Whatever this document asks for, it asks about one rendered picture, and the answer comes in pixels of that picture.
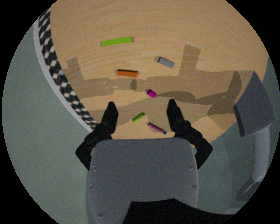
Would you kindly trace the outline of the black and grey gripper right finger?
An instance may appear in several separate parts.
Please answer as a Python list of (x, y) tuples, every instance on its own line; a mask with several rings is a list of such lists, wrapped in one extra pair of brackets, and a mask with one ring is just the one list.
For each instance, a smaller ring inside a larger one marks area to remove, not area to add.
[[(184, 120), (181, 110), (177, 106), (175, 99), (170, 99), (167, 107), (167, 117), (170, 125), (170, 129), (175, 133), (174, 137), (184, 138), (194, 145), (197, 149), (195, 159), (197, 163), (197, 169), (199, 169), (206, 159), (211, 154), (213, 148), (208, 141), (203, 138), (202, 134), (191, 127), (189, 121)], [(182, 120), (183, 119), (183, 120)]]

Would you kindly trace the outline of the small magenta block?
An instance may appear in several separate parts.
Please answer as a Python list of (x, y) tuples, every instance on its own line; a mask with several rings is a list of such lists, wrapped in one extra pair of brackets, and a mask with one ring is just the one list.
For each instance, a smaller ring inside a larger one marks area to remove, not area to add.
[(155, 98), (156, 97), (156, 93), (154, 91), (152, 91), (151, 89), (149, 89), (147, 91), (147, 94), (150, 95), (152, 98)]

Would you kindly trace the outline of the orange rod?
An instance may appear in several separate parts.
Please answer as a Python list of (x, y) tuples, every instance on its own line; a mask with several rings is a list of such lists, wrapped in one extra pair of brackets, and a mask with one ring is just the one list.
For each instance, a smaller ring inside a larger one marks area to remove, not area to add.
[(138, 71), (123, 70), (123, 69), (117, 70), (117, 76), (137, 77), (137, 74), (138, 74)]

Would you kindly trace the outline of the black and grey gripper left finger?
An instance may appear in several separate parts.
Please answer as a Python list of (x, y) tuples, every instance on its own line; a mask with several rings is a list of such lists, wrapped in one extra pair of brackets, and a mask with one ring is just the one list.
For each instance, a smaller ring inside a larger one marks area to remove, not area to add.
[(95, 145), (103, 140), (113, 139), (111, 134), (114, 134), (118, 119), (118, 111), (115, 103), (109, 102), (107, 109), (104, 112), (103, 120), (95, 126), (95, 130), (88, 134), (84, 142), (76, 149), (75, 154), (82, 162), (82, 164), (90, 170), (91, 151)]

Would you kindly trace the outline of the grey rod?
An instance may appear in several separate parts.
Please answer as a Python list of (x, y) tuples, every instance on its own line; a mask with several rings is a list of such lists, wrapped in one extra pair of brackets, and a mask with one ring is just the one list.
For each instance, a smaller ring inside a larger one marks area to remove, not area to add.
[(170, 68), (173, 68), (173, 66), (175, 65), (173, 62), (171, 62), (169, 60), (166, 60), (166, 59), (164, 59), (162, 57), (159, 57), (158, 62), (163, 64), (163, 65), (166, 65), (166, 66), (168, 66)]

